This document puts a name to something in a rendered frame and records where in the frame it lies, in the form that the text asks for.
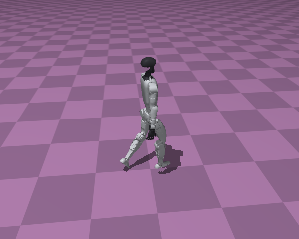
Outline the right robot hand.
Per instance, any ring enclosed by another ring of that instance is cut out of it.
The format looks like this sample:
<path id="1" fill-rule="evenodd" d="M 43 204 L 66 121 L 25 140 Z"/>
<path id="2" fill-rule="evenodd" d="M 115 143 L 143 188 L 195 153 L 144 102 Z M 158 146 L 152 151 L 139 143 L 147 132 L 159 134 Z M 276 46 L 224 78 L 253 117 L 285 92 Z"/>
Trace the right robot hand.
<path id="1" fill-rule="evenodd" d="M 148 136 L 146 138 L 146 140 L 153 140 L 154 136 L 156 137 L 157 134 L 155 133 L 155 129 L 151 129 L 151 125 L 149 125 L 149 132 L 148 132 Z"/>

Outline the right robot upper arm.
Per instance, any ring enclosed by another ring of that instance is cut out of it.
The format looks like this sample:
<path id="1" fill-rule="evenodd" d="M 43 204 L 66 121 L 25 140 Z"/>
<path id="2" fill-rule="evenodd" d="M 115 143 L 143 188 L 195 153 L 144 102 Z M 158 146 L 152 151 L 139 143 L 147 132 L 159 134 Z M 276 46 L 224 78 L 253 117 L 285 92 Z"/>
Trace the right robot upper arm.
<path id="1" fill-rule="evenodd" d="M 152 110 L 153 107 L 158 107 L 156 103 L 157 101 L 157 93 L 158 93 L 158 87 L 155 83 L 149 83 L 148 87 L 149 91 L 149 107 L 150 110 Z"/>

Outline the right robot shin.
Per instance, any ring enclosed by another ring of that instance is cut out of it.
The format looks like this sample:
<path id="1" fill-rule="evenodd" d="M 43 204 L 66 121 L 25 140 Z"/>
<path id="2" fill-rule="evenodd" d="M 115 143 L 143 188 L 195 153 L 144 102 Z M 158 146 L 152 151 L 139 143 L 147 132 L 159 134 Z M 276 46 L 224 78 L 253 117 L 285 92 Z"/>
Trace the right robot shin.
<path id="1" fill-rule="evenodd" d="M 158 149 L 155 149 L 156 150 L 156 155 L 157 155 L 157 158 L 158 158 L 158 163 L 159 165 L 163 165 L 163 159 L 164 159 L 164 156 L 165 156 L 165 148 L 166 148 L 166 145 L 164 145 L 163 143 L 159 144 Z"/>

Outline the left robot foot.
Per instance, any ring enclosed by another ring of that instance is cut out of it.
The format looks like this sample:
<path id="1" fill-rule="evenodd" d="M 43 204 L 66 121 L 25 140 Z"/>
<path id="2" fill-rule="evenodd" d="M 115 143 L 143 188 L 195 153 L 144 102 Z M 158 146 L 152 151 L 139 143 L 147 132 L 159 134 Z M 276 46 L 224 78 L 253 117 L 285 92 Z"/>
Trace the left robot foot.
<path id="1" fill-rule="evenodd" d="M 122 159 L 120 160 L 120 162 L 123 163 L 126 167 L 130 168 L 130 167 L 129 167 L 129 162 L 126 162 L 126 159 L 125 159 L 125 158 L 122 158 Z"/>

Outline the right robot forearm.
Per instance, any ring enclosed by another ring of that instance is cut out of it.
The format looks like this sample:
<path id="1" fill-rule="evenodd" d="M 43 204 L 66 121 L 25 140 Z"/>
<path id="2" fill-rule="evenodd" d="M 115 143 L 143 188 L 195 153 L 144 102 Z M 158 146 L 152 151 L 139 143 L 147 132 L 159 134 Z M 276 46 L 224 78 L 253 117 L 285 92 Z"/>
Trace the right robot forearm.
<path id="1" fill-rule="evenodd" d="M 155 129 L 157 112 L 158 112 L 158 107 L 153 107 L 149 114 L 151 129 Z"/>

